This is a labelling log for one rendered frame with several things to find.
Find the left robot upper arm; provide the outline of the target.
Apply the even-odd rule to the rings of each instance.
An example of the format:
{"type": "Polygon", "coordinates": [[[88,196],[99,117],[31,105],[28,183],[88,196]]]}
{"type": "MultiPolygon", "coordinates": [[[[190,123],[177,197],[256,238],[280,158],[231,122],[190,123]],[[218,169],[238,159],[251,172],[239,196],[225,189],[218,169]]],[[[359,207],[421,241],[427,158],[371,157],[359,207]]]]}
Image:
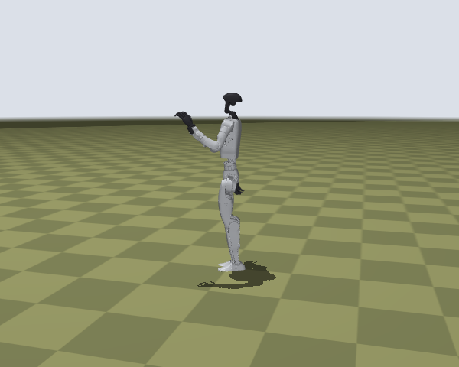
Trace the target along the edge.
{"type": "Polygon", "coordinates": [[[233,130],[233,128],[234,128],[234,123],[235,123],[235,122],[230,121],[230,120],[224,120],[224,121],[222,122],[220,131],[219,131],[218,136],[217,136],[217,143],[219,144],[219,147],[218,147],[218,149],[216,149],[216,150],[213,150],[212,148],[210,148],[210,151],[211,151],[211,152],[216,153],[216,152],[218,152],[218,151],[222,148],[222,146],[223,146],[223,144],[224,144],[224,142],[225,142],[225,140],[226,140],[228,134],[229,134],[229,133],[233,130]]]}

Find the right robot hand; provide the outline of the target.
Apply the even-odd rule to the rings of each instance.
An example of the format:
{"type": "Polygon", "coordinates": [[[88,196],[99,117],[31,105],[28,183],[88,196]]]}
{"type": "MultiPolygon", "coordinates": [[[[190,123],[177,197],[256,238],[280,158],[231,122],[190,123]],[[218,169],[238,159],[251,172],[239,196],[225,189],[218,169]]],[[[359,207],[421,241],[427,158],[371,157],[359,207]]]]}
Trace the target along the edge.
{"type": "Polygon", "coordinates": [[[243,192],[241,192],[240,190],[241,190],[241,191],[244,191],[244,190],[241,189],[241,187],[240,187],[240,185],[239,185],[239,183],[238,183],[237,186],[236,186],[236,191],[235,191],[234,193],[235,193],[236,195],[240,195],[241,193],[243,193],[243,192]]]}

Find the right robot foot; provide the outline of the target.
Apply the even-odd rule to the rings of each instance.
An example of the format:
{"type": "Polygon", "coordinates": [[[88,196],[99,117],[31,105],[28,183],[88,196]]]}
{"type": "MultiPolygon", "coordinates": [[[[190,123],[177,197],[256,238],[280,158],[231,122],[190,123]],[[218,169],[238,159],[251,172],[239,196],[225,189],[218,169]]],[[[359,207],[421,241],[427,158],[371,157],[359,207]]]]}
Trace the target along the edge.
{"type": "MultiPolygon", "coordinates": [[[[234,262],[235,262],[235,261],[234,261],[234,262]]],[[[240,262],[241,262],[241,261],[239,261],[239,263],[240,263],[240,262]]],[[[231,260],[228,261],[228,262],[225,262],[225,263],[218,264],[218,265],[224,267],[224,266],[226,266],[226,265],[228,265],[228,264],[230,264],[230,263],[231,263],[231,260]]]]}

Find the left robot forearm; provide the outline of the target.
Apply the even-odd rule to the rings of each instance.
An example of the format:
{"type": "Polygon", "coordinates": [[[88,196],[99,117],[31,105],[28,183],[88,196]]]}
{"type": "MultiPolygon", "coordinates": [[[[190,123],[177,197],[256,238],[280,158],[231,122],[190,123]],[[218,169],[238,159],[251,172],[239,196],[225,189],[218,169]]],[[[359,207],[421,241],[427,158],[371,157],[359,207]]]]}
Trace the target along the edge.
{"type": "Polygon", "coordinates": [[[202,132],[200,132],[196,126],[191,127],[191,128],[194,131],[194,133],[192,134],[193,137],[196,140],[198,140],[204,147],[212,148],[213,150],[218,149],[219,144],[216,141],[208,138],[206,135],[204,135],[202,132]]]}

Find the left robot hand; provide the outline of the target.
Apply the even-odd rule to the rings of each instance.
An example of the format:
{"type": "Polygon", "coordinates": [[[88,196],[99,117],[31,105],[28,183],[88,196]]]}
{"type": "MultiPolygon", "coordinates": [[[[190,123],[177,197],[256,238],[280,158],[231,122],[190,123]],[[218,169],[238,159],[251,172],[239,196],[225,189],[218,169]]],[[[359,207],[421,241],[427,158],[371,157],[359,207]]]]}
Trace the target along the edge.
{"type": "Polygon", "coordinates": [[[187,130],[193,134],[194,131],[191,127],[194,127],[196,126],[195,124],[193,124],[193,121],[192,121],[192,118],[190,117],[190,115],[188,115],[186,112],[178,112],[175,116],[179,116],[182,121],[184,122],[184,124],[186,124],[188,127],[187,127],[187,130]]]}

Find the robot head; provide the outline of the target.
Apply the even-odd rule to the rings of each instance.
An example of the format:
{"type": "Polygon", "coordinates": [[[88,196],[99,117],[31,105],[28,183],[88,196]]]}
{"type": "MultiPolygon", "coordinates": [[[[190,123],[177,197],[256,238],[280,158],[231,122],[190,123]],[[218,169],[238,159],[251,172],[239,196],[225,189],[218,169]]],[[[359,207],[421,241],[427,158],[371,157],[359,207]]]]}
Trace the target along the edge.
{"type": "Polygon", "coordinates": [[[238,93],[227,93],[223,96],[223,99],[226,102],[225,113],[229,113],[229,116],[231,115],[233,119],[239,120],[239,118],[236,115],[236,112],[230,111],[229,108],[230,108],[230,104],[234,106],[237,102],[242,102],[241,96],[238,93]]]}

